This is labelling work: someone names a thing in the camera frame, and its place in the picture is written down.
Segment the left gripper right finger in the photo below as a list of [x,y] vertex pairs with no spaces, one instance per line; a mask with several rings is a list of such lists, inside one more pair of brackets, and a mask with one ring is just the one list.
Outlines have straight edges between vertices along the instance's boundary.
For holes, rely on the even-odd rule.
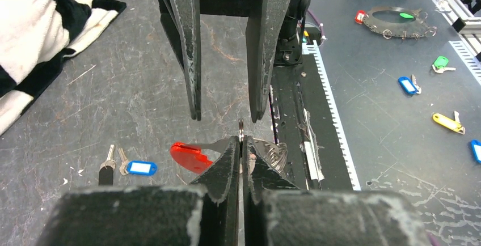
[[246,245],[430,245],[420,215],[399,193],[301,190],[243,140]]

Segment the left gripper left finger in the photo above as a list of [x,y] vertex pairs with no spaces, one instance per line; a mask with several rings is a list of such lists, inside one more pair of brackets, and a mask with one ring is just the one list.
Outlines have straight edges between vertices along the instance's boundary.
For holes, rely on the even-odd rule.
[[37,245],[237,245],[241,142],[191,183],[90,186],[64,194]]

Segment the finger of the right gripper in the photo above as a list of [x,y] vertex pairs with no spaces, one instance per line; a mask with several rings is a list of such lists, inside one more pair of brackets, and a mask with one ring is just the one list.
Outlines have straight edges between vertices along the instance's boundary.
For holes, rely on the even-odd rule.
[[265,114],[277,41],[290,0],[252,0],[246,27],[251,120]]
[[200,0],[162,0],[161,23],[184,73],[191,118],[201,120]]

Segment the black head key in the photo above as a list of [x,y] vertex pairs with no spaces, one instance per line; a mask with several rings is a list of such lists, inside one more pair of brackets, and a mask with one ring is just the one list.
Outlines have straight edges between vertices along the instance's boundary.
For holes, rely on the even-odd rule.
[[113,159],[115,145],[110,145],[106,160],[100,165],[98,175],[98,185],[113,185],[113,173],[116,168],[116,162]]

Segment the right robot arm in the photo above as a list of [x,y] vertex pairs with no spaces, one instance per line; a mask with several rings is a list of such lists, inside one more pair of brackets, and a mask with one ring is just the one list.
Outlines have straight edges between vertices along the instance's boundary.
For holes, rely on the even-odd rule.
[[201,118],[200,16],[247,19],[251,119],[265,114],[273,68],[301,63],[301,34],[311,0],[158,0],[161,24],[183,71],[192,119]]

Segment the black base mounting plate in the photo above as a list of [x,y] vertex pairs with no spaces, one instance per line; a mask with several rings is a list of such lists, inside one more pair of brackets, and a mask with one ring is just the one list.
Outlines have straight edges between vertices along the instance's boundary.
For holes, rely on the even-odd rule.
[[315,57],[273,69],[269,103],[275,140],[286,144],[285,176],[301,189],[353,190],[339,123]]

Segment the small red key tag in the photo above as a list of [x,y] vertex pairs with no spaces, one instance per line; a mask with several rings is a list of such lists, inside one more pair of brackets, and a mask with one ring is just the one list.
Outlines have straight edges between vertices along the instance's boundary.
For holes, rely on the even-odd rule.
[[355,22],[357,24],[362,24],[364,22],[364,17],[366,17],[366,12],[359,10],[355,16]]

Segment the green tag on holder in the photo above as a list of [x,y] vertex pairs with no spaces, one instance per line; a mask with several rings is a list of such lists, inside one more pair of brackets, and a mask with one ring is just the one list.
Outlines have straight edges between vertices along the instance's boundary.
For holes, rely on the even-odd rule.
[[408,14],[408,13],[405,13],[405,12],[401,12],[399,14],[402,18],[405,18],[405,19],[414,19],[415,17],[411,14]]

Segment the black white checkered blanket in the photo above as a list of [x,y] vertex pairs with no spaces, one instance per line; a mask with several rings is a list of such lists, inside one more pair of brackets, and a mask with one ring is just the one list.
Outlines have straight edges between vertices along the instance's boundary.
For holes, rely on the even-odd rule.
[[1,0],[1,132],[125,9],[117,0]]

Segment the green key tag with key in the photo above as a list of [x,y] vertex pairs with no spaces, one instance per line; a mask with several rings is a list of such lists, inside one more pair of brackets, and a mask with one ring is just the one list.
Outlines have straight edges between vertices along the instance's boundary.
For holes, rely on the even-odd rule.
[[446,71],[456,71],[455,67],[448,66],[449,59],[445,56],[438,56],[432,64],[432,70],[435,73],[442,74]]

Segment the yellow key tag with key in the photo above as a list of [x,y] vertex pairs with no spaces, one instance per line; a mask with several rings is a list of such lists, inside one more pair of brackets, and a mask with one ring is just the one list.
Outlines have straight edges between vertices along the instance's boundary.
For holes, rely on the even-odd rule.
[[462,134],[462,135],[465,135],[465,133],[466,133],[466,129],[460,121],[458,111],[454,111],[454,118],[453,119],[449,118],[449,117],[447,117],[443,114],[440,114],[440,113],[434,113],[432,115],[432,119],[437,124],[447,128],[447,129],[449,129],[449,130],[451,130],[455,133]]

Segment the aluminium frame rail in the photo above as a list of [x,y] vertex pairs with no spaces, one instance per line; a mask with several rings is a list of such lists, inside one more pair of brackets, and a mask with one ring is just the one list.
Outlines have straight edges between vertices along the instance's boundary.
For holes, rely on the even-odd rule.
[[480,17],[474,16],[461,0],[432,0],[441,15],[480,61]]

